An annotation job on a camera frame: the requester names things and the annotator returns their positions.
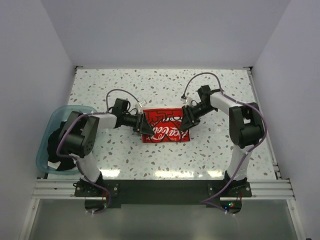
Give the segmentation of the white t-shirt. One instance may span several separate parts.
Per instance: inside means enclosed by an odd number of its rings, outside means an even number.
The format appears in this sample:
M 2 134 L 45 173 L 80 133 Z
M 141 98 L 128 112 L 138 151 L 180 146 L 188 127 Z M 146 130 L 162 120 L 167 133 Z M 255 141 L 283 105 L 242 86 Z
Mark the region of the white t-shirt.
M 154 135 L 142 135 L 145 144 L 189 142 L 190 131 L 180 131 L 183 110 L 178 108 L 150 108 L 144 109 L 146 120 Z

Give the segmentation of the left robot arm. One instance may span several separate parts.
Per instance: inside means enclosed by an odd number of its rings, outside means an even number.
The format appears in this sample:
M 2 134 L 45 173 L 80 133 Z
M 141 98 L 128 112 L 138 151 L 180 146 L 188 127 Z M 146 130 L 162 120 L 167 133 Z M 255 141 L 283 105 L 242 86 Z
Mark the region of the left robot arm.
M 155 133 L 147 122 L 143 111 L 130 114 L 130 102 L 117 98 L 111 112 L 80 113 L 72 111 L 59 134 L 56 155 L 70 159 L 80 172 L 86 184 L 86 191 L 92 196 L 99 196 L 104 190 L 100 181 L 102 173 L 97 167 L 92 154 L 99 130 L 130 127 L 138 134 L 153 136 Z

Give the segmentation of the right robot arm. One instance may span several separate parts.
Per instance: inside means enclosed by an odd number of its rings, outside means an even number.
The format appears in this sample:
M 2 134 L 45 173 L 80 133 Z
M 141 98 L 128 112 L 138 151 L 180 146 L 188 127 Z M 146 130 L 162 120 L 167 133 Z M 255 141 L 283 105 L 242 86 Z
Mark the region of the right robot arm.
M 263 117 L 255 102 L 240 103 L 222 94 L 219 89 L 212 90 L 208 85 L 201 86 L 197 93 L 200 102 L 192 105 L 185 96 L 187 104 L 182 107 L 180 132 L 185 132 L 200 123 L 200 118 L 212 111 L 222 111 L 229 117 L 229 137 L 233 150 L 229 167 L 225 171 L 223 192 L 230 197 L 240 190 L 240 184 L 247 181 L 247 169 L 253 148 L 266 136 Z

